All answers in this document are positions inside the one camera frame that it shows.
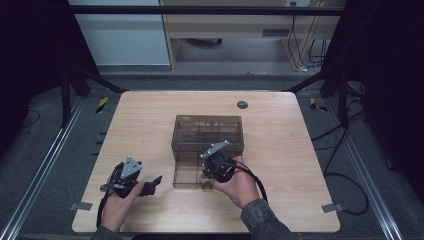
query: forearm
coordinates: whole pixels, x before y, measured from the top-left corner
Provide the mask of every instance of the forearm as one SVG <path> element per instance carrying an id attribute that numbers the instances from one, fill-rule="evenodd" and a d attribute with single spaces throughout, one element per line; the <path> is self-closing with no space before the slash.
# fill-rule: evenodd
<path id="1" fill-rule="evenodd" d="M 109 229 L 100 226 L 91 237 L 91 240 L 123 240 L 123 238 Z"/>
<path id="2" fill-rule="evenodd" d="M 247 204 L 241 212 L 241 219 L 253 240 L 295 239 L 294 235 L 278 220 L 268 203 L 263 199 Z"/>

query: person's right hand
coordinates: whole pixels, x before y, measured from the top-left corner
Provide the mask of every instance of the person's right hand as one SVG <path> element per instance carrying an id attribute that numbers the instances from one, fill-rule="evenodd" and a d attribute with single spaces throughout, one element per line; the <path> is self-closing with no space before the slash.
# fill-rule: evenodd
<path id="1" fill-rule="evenodd" d="M 243 157 L 238 156 L 233 158 L 236 162 L 244 163 Z M 239 208 L 243 209 L 250 202 L 259 199 L 256 182 L 253 178 L 240 169 L 234 171 L 233 177 L 225 183 L 220 183 L 215 179 L 210 179 L 213 187 L 225 193 L 231 201 Z"/>

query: power outlet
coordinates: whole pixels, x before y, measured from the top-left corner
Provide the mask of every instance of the power outlet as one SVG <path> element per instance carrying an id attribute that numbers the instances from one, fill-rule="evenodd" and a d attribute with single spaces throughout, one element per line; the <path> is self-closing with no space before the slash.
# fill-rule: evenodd
<path id="1" fill-rule="evenodd" d="M 287 0 L 286 7 L 309 7 L 311 0 Z"/>

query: horizontal black bar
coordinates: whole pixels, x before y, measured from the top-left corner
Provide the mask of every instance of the horizontal black bar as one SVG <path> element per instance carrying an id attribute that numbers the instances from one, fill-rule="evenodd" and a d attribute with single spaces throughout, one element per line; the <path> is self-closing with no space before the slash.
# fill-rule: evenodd
<path id="1" fill-rule="evenodd" d="M 233 7 L 233 6 L 44 6 L 44 9 L 74 14 L 188 14 L 188 15 L 297 15 L 346 16 L 367 13 L 362 9 L 324 7 Z"/>

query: person's left hand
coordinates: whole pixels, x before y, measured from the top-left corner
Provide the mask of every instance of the person's left hand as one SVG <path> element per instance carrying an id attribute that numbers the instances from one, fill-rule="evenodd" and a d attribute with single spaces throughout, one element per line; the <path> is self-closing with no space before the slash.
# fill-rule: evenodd
<path id="1" fill-rule="evenodd" d="M 103 219 L 101 225 L 112 232 L 118 233 L 125 222 L 132 204 L 143 190 L 144 182 L 139 182 L 133 187 L 126 198 L 120 198 L 116 193 L 112 193 L 106 201 L 103 209 Z"/>

